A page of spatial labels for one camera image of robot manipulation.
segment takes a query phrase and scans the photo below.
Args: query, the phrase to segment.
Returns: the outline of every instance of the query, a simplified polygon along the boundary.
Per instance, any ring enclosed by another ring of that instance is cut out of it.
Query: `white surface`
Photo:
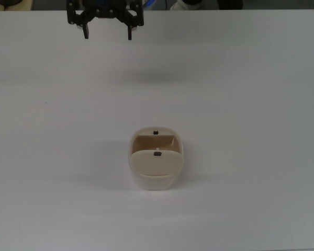
[[[0,13],[0,250],[314,248],[314,11]],[[167,191],[138,129],[184,142]]]

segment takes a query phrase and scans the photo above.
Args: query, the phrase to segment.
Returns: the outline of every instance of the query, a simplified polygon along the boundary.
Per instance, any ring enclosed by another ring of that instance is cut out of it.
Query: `cream plastic holder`
[[[143,128],[131,139],[129,165],[140,187],[147,190],[166,189],[183,168],[182,141],[169,128]]]

